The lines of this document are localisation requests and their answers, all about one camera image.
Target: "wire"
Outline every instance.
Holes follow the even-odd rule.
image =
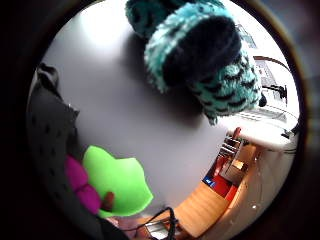
[[[268,107],[271,107],[271,108],[275,108],[275,109],[278,109],[278,110],[280,110],[280,111],[283,111],[281,114],[283,114],[283,113],[288,113],[288,114],[290,114],[292,117],[294,117],[295,119],[299,119],[298,117],[296,117],[295,115],[293,115],[292,113],[290,113],[290,112],[288,112],[288,111],[286,111],[286,110],[284,110],[284,109],[281,109],[281,108],[278,108],[278,107],[274,107],[274,106],[271,106],[271,105],[266,105],[266,106],[268,106]]]
[[[178,220],[175,218],[175,214],[174,214],[174,210],[171,207],[166,207],[163,210],[159,211],[157,214],[155,214],[152,218],[150,218],[148,221],[146,221],[143,224],[138,225],[135,228],[129,228],[129,229],[120,229],[124,232],[129,232],[129,231],[136,231],[135,235],[137,234],[137,230],[144,227],[146,224],[150,223],[152,220],[154,220],[156,217],[158,217],[159,215],[161,215],[162,213],[169,211],[170,212],[170,217],[169,217],[169,223],[170,223],[170,227],[169,227],[169,231],[168,231],[168,236],[167,236],[167,240],[174,240],[174,235],[175,235],[175,231],[176,231],[176,223],[178,222]]]

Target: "white surface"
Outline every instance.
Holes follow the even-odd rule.
[[[146,83],[143,48],[132,36],[124,2],[109,0],[79,13],[43,61],[58,70],[65,102],[80,110],[80,146],[98,145],[116,158],[142,163],[154,194],[144,213],[154,214],[163,205],[177,206],[195,189],[227,128],[211,127],[185,94],[161,95]]]
[[[281,136],[284,130],[277,126],[280,123],[279,121],[270,120],[268,123],[267,121],[253,121],[232,116],[221,119],[221,122],[229,129],[229,132],[232,132],[235,127],[241,127],[240,137],[266,149],[283,151],[291,142]]]

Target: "red object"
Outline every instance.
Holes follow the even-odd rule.
[[[225,197],[230,190],[231,183],[220,175],[215,176],[212,181],[215,182],[215,185],[212,187],[212,189],[220,196]]]
[[[237,193],[238,188],[234,185],[231,186],[229,192],[227,193],[225,199],[228,200],[229,202],[231,202],[234,198],[234,196]]]
[[[228,161],[228,158],[226,158],[226,157],[224,157],[224,156],[220,156],[220,155],[219,155],[219,156],[217,157],[216,163],[215,163],[215,166],[214,166],[214,171],[213,171],[213,173],[212,173],[212,177],[215,177],[215,176],[217,176],[217,175],[220,173],[223,165],[224,165],[227,161]]]
[[[107,192],[106,196],[104,197],[104,200],[101,204],[101,209],[111,212],[114,202],[114,193],[113,192]]]
[[[232,139],[237,139],[240,135],[240,132],[241,132],[241,128],[237,127],[233,132]]]

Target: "teal knitted hat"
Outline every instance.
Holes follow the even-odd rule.
[[[211,124],[258,104],[254,61],[220,1],[131,0],[126,14],[136,33],[149,39],[144,61],[149,83],[161,93],[187,86]]]

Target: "magenta fabric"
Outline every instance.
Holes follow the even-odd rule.
[[[80,202],[93,214],[98,214],[101,206],[101,200],[97,191],[89,184],[76,191]]]
[[[73,157],[67,156],[65,174],[80,202],[91,213],[97,214],[101,206],[101,200],[97,191],[88,184],[88,174],[84,167]]]

